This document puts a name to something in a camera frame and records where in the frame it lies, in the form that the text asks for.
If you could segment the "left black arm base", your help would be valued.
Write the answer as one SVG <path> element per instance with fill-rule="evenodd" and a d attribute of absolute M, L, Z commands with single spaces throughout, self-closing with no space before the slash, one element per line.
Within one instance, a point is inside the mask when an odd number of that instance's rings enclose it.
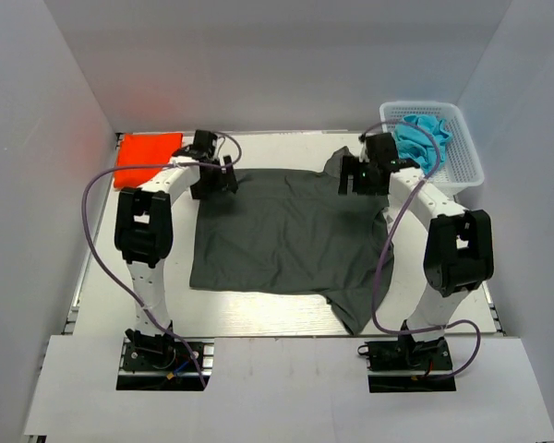
<path fill-rule="evenodd" d="M 124 340 L 116 386 L 118 391 L 202 392 L 199 372 L 183 343 L 176 341 L 160 353 L 142 350 Z"/>

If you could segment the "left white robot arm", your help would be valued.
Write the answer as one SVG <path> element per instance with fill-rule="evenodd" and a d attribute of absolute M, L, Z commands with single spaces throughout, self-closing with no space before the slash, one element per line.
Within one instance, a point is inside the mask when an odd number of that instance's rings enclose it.
<path fill-rule="evenodd" d="M 176 358 L 164 289 L 164 261 L 174 242 L 172 206 L 186 192 L 195 200 L 213 193 L 236 192 L 234 165 L 242 156 L 220 155 L 224 132 L 197 130 L 190 144 L 173 153 L 169 162 L 139 186 L 119 191 L 114 246 L 121 252 L 130 273 L 130 295 L 136 304 L 136 326 L 130 336 L 152 336 L 145 357 L 155 367 L 166 368 Z"/>

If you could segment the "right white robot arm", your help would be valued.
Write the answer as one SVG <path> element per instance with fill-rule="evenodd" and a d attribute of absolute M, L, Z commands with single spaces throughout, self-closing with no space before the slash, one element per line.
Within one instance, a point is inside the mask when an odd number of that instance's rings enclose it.
<path fill-rule="evenodd" d="M 418 368 L 437 342 L 465 297 L 492 277 L 494 254 L 491 220 L 484 210 L 468 210 L 440 191 L 416 162 L 399 157 L 392 134 L 359 137 L 358 156 L 341 160 L 338 193 L 392 196 L 403 205 L 389 234 L 410 211 L 427 229 L 423 258 L 427 285 L 413 313 L 396 332 L 408 336 L 398 345 L 400 360 Z"/>

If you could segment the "dark grey t-shirt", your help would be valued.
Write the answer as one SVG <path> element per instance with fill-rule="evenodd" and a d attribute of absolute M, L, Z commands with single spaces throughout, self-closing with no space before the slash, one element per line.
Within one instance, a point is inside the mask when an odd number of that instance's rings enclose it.
<path fill-rule="evenodd" d="M 332 153 L 319 172 L 237 171 L 236 193 L 199 203 L 193 289 L 286 295 L 320 294 L 345 330 L 357 335 L 391 285 L 392 249 L 384 252 L 386 197 L 338 193 L 348 148 Z"/>

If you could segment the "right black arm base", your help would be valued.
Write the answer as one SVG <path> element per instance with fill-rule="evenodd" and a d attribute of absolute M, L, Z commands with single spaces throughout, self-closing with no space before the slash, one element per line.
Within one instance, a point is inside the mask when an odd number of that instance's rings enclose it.
<path fill-rule="evenodd" d="M 452 358 L 443 338 L 425 345 L 408 335 L 395 341 L 366 341 L 357 354 L 367 359 L 370 393 L 456 391 Z"/>

